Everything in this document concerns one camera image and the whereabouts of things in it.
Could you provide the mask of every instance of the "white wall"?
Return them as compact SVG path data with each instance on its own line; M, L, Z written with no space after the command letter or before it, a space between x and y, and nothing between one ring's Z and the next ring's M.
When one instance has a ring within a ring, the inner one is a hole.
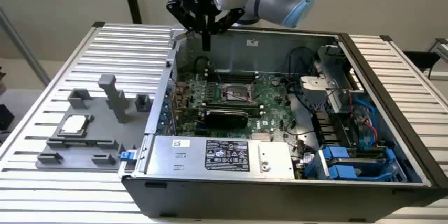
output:
M39 62L48 74L48 77L52 79L61 69L64 62L55 60L40 60ZM8 89L43 90L45 88L25 60L0 58L0 66L3 67L1 72L7 73L1 82Z
M95 21L131 22L127 0L0 0L0 5L33 54L45 60L68 58ZM1 29L0 58L21 58Z
M143 20L171 24L167 0L140 0ZM391 35L403 49L448 37L445 0L317 0L299 29ZM0 0L39 59L65 60L96 20L131 22L127 0ZM20 58L0 32L0 58Z
M147 22L173 21L165 2L141 0ZM447 17L447 0L317 0L297 29L391 35L403 49L425 50L436 37L448 37Z

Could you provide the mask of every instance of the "aluminum extrusion table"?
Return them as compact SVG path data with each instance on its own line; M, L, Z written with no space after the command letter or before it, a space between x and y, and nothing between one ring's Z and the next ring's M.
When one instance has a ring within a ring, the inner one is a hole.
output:
M53 134L68 109L67 97L72 88L87 88L92 96L104 97L96 81L103 73L112 73L117 77L116 86L124 90L127 97L132 98L137 93L153 95L171 48L169 38L169 26L105 23L103 27L95 25L91 28L0 147L0 222L196 222L148 219L139 213L116 173L48 172L35 167L36 155L44 149L47 138ZM383 41L379 36L353 35L352 40L448 174L448 115L437 113L445 112L445 98L440 97L432 84L412 68L393 42ZM415 89L401 88L403 81L415 86ZM435 118L420 118L423 111L435 111ZM261 223L228 220L203 222ZM381 224L447 222L448 199L439 200L425 208L403 208L377 221Z

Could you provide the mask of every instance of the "power supply label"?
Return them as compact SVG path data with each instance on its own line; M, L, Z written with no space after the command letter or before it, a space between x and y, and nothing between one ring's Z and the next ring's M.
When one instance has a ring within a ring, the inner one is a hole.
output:
M247 142L207 140L205 169L248 172L249 148Z

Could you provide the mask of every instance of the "motherboard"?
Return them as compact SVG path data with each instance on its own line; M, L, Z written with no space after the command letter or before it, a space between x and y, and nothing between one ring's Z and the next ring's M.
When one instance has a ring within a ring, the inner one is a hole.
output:
M268 73L243 78L225 74L207 78L196 74L188 81L188 92L177 92L179 98L189 95L188 103L177 107L177 135L284 141L283 128L292 120L292 113L281 78L280 75ZM229 125L205 129L205 118L201 115L204 110L244 112L248 115L247 124L244 127Z

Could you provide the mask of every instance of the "gray post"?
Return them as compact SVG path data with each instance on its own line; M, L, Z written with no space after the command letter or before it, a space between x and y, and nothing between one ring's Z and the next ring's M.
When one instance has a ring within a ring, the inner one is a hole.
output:
M0 26L3 27L4 31L7 32L7 35L15 44L17 50L21 53L23 58L28 62L29 67L33 69L35 74L37 75L37 78L43 82L43 84L47 86L49 83L49 77L47 75L47 72L40 65L39 61L36 60L33 54L31 53L25 43L23 42L15 27L12 26L12 23L8 20L8 17L0 7Z
M117 90L115 87L117 79L113 74L103 74L99 79L99 86L104 89L107 95L107 105L112 109L119 123L125 123L125 107L127 107L127 98L124 97L123 90Z

